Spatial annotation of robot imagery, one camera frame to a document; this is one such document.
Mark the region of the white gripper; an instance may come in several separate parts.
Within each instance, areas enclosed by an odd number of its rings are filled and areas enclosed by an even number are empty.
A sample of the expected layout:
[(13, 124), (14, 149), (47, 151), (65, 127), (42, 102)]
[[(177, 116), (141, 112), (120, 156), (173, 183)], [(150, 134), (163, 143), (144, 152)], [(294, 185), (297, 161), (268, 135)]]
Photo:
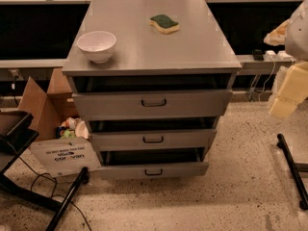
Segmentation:
[(290, 116), (308, 97), (308, 63), (281, 66), (269, 99), (269, 115), (278, 119)]

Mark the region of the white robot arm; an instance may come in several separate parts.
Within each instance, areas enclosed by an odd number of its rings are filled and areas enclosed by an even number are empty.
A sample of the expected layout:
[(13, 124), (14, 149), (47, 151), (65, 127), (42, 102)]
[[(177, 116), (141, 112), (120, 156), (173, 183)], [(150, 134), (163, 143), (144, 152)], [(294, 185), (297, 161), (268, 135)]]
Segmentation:
[(308, 97), (308, 0), (267, 34), (264, 42), (273, 46), (284, 44), (286, 53), (295, 58), (295, 64), (275, 78), (278, 87), (269, 114), (283, 119)]

